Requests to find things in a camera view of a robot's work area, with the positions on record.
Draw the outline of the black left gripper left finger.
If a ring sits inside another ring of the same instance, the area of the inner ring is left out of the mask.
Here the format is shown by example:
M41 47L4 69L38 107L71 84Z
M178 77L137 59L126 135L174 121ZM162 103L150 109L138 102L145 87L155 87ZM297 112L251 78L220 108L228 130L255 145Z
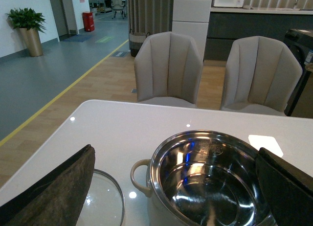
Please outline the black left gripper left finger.
M86 145L0 208L2 226L74 226L89 191L95 149Z

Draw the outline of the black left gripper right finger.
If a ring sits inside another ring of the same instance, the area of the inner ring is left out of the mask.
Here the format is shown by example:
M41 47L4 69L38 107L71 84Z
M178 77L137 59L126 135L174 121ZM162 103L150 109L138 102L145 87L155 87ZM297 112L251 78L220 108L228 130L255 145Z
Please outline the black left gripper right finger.
M313 178L260 148L255 158L256 174L263 196L279 226L313 224Z

